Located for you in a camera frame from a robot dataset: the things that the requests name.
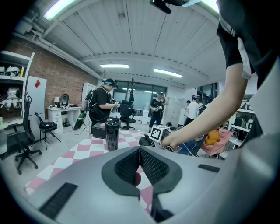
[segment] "pink cushion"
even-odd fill
[[[225,144],[228,142],[228,140],[231,138],[233,132],[228,131],[226,129],[220,128],[219,129],[219,136],[220,141],[216,142],[214,145],[206,145],[205,141],[203,142],[203,145],[201,148],[209,155],[215,155],[217,153],[221,153],[224,151]]]

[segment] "black t-shirt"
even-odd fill
[[[252,4],[251,1],[218,0],[220,16],[232,28],[229,34],[219,23],[220,38],[227,67],[242,62],[238,50],[238,37],[243,41],[252,73],[258,76],[258,85],[265,80],[279,55],[277,9],[273,3]]]
[[[157,117],[162,118],[163,109],[164,109],[164,106],[165,106],[165,101],[164,100],[163,101],[162,100],[158,101],[157,99],[153,99],[150,105],[152,107],[159,107],[159,106],[162,107],[162,109],[159,110],[159,111],[153,111],[153,116],[157,116]]]
[[[107,91],[103,87],[99,87],[95,90],[90,106],[97,103],[92,107],[93,111],[90,111],[90,116],[96,120],[105,119],[110,115],[111,109],[101,109],[99,105],[111,103],[111,94],[107,94]]]

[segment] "brick wall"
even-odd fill
[[[81,106],[83,84],[85,82],[97,85],[97,79],[66,60],[44,50],[43,48],[23,40],[13,38],[5,48],[6,51],[34,58],[29,75],[47,80],[45,89],[45,108],[53,105],[54,97],[63,93],[69,95],[69,104]]]

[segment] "white ceiling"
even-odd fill
[[[42,16],[54,2],[35,4],[42,37],[105,77],[181,88],[224,80],[218,20],[201,6],[171,5],[172,13],[165,14],[149,0],[77,0],[47,21]],[[99,66],[111,63],[129,69]],[[154,68],[183,77],[154,73]]]

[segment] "fluorescent light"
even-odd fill
[[[145,93],[152,93],[152,91],[147,91],[147,90],[145,90],[144,92],[145,92]]]
[[[219,13],[219,8],[216,3],[217,0],[202,0],[206,5],[210,6],[212,9],[214,9],[217,13]]]
[[[49,8],[49,10],[47,10],[47,12],[44,15],[44,18],[47,20],[51,20],[62,9],[64,9],[67,5],[71,4],[74,1],[75,0],[58,0],[57,2],[54,3],[53,6]]]
[[[172,76],[176,76],[178,78],[182,77],[182,75],[179,75],[179,74],[176,74],[176,73],[173,73],[173,72],[168,72],[168,71],[156,69],[156,68],[154,69],[154,72],[163,73],[163,74],[166,74],[166,75],[172,75]]]
[[[129,68],[128,65],[100,65],[102,68]]]

